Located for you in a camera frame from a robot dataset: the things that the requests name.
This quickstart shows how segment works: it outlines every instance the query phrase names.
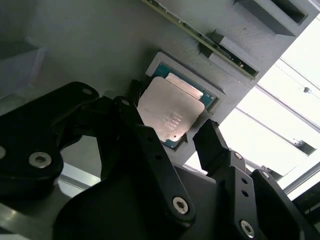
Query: green pcb edge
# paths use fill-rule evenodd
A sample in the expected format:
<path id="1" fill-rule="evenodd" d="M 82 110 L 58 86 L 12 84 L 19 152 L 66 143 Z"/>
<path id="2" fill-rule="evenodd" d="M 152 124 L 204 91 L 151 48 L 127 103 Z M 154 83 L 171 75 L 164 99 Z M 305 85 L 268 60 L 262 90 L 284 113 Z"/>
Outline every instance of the green pcb edge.
<path id="1" fill-rule="evenodd" d="M 230 63 L 232 66 L 237 68 L 240 72 L 242 72 L 244 75 L 248 76 L 250 79 L 254 80 L 256 76 L 258 75 L 258 71 L 253 69 L 251 66 L 249 66 L 247 63 L 239 59 L 237 56 L 235 56 L 233 53 L 229 52 L 224 47 L 220 46 L 219 44 L 212 41 L 210 38 L 205 36 L 204 34 L 198 32 L 194 28 L 192 28 L 190 25 L 182 21 L 179 17 L 174 15 L 173 13 L 169 12 L 166 7 L 164 7 L 162 4 L 155 0 L 141 0 L 145 4 L 147 4 L 149 7 L 160 13 L 162 16 L 164 16 L 166 19 L 168 19 L 170 22 L 177 25 L 179 28 L 184 30 L 187 34 L 198 40 L 201 44 L 206 46 L 208 49 L 213 51 L 215 54 L 217 54 L 219 57 L 226 60 L 228 63 Z"/>

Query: gray 3d-printed part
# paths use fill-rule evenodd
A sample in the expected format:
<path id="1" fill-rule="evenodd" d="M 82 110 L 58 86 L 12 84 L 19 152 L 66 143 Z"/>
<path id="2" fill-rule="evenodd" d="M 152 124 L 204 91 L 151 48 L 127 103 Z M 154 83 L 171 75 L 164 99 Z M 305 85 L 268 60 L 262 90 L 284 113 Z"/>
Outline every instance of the gray 3d-printed part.
<path id="1" fill-rule="evenodd" d="M 274 33 L 280 35 L 298 36 L 299 24 L 306 18 L 306 15 L 303 16 L 303 13 L 290 0 L 236 0 L 235 2 L 241 4 Z"/>
<path id="2" fill-rule="evenodd" d="M 259 72 L 258 60 L 250 56 L 247 51 L 233 42 L 230 38 L 224 36 L 218 29 L 212 33 L 209 33 L 207 36 L 215 43 L 219 44 L 219 46 L 224 47 L 238 58 L 244 60 L 247 64 Z"/>
<path id="3" fill-rule="evenodd" d="M 228 52 L 225 49 L 218 47 L 218 45 L 209 39 L 206 35 L 202 34 L 188 23 L 186 23 L 183 19 L 179 16 L 175 15 L 174 13 L 170 12 L 167 7 L 165 7 L 162 3 L 157 2 L 156 0 L 142 0 L 152 9 L 156 10 L 166 19 L 177 25 L 179 28 L 184 30 L 187 34 L 195 38 L 201 44 L 209 48 L 213 51 L 216 55 L 220 56 L 222 59 L 227 61 L 229 64 L 233 65 L 238 71 L 242 72 L 244 75 L 248 76 L 251 79 L 255 79 L 258 75 L 258 71 L 254 68 L 249 66 L 244 60 L 239 59 L 236 56 L 233 56 L 231 52 Z"/>

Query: black mechanical arm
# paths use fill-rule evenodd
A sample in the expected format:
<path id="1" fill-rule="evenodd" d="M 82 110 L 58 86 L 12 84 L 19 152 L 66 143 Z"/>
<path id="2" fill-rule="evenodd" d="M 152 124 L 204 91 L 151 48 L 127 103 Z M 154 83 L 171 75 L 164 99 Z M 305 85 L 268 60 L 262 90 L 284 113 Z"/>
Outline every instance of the black mechanical arm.
<path id="1" fill-rule="evenodd" d="M 127 97 L 99 98 L 73 82 L 1 116 L 0 200 L 46 198 L 60 151 L 86 135 L 98 143 L 101 182 L 63 207 L 52 239 L 320 239 L 270 174 L 246 173 L 212 120 L 193 138 L 207 176 L 173 165 L 136 109 L 140 93 L 133 81 Z"/>

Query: gray surface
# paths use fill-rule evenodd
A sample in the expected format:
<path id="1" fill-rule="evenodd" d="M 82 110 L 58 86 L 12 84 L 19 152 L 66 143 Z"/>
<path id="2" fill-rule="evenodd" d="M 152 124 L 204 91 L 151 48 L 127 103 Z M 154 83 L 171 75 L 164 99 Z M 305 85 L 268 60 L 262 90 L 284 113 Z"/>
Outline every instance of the gray surface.
<path id="1" fill-rule="evenodd" d="M 35 13 L 38 0 L 1 0 L 0 40 L 22 40 L 29 21 Z"/>
<path id="2" fill-rule="evenodd" d="M 2 99 L 0 99 L 0 116 L 6 114 L 18 107 L 23 106 L 28 101 L 16 94 L 10 94 Z"/>
<path id="3" fill-rule="evenodd" d="M 26 87 L 38 75 L 45 50 L 25 42 L 0 43 L 0 99 Z"/>
<path id="4" fill-rule="evenodd" d="M 0 203 L 0 227 L 31 240 L 49 240 L 52 229 Z"/>
<path id="5" fill-rule="evenodd" d="M 298 35 L 318 11 L 306 6 L 307 1 L 295 1 L 308 13 Z M 29 101 L 75 80 L 91 85 L 101 95 L 105 91 L 124 94 L 131 79 L 144 79 L 156 52 L 163 49 L 225 92 L 225 100 L 213 115 L 220 123 L 295 40 L 276 35 L 241 5 L 234 5 L 233 0 L 161 2 L 205 34 L 220 29 L 258 60 L 258 78 L 238 79 L 228 73 L 229 65 L 224 61 L 213 64 L 200 54 L 197 41 L 139 0 L 41 0 L 26 36 L 47 47 L 48 52 L 38 81 L 32 85 L 32 94 L 26 90 L 20 96 Z M 19 8 L 11 14 L 21 12 Z M 83 143 L 65 161 L 99 176 L 100 160 L 91 144 Z M 171 160 L 182 164 L 194 151 L 193 147 L 186 148 L 183 156 Z"/>
<path id="6" fill-rule="evenodd" d="M 63 165 L 60 180 L 83 190 L 86 190 L 101 181 L 99 177 L 67 163 L 64 163 Z"/>
<path id="7" fill-rule="evenodd" d="M 320 0 L 309 0 L 318 10 L 320 10 Z"/>
<path id="8" fill-rule="evenodd" d="M 237 2 L 255 15 L 274 33 L 288 36 L 297 36 L 299 34 L 299 24 L 271 0 L 238 0 Z"/>

